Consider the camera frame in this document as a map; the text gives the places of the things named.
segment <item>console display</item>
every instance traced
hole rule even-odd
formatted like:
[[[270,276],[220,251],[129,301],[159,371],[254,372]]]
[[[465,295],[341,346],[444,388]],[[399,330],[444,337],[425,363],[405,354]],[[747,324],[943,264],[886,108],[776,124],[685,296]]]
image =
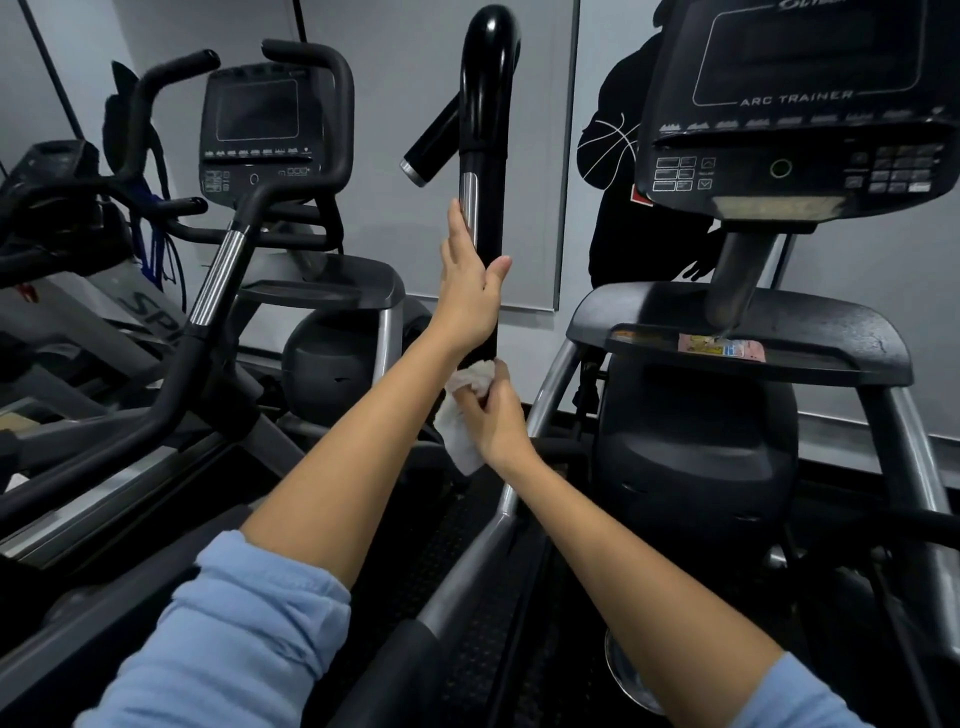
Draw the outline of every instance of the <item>console display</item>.
[[[218,141],[294,139],[300,105],[294,79],[227,85],[217,105]]]

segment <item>light blue sleeve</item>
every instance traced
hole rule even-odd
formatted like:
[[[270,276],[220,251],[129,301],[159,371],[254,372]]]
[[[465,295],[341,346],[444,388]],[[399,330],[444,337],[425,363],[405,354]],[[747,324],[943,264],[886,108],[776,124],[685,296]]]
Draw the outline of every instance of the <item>light blue sleeve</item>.
[[[76,728],[296,728],[347,638],[350,595],[327,571],[220,534],[143,648]]]
[[[770,668],[730,728],[864,728],[847,704],[793,655]]]

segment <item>sticker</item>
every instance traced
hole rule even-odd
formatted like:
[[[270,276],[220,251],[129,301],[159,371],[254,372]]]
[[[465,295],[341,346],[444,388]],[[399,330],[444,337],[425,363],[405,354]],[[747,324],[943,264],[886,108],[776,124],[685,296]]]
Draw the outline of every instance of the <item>sticker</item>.
[[[732,356],[738,359],[766,362],[766,352],[758,341],[724,339],[716,336],[680,335],[677,351],[710,356]]]
[[[644,195],[641,195],[636,191],[636,185],[630,188],[630,202],[637,203],[638,205],[646,205],[648,207],[654,206]]]

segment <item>label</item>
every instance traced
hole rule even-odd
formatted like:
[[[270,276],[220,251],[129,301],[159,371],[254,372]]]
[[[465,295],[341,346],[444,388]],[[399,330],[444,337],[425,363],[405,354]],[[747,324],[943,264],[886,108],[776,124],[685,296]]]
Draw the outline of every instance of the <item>label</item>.
[[[729,356],[737,359],[765,362],[766,352],[758,341],[724,339],[717,336],[680,335],[677,351],[683,353]]]

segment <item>display screen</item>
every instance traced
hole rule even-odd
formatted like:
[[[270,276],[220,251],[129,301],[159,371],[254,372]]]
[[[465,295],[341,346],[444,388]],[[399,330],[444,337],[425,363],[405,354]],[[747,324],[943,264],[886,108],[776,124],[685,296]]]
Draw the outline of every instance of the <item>display screen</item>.
[[[844,0],[839,4],[757,6],[705,14],[706,42],[693,101],[746,107],[781,99],[816,105],[911,88],[920,79],[924,4]],[[804,109],[790,113],[803,114]]]
[[[218,141],[293,139],[300,134],[294,79],[224,86],[217,107]]]
[[[876,42],[874,14],[845,12],[833,17],[778,17],[743,29],[740,61],[776,63],[869,52]]]

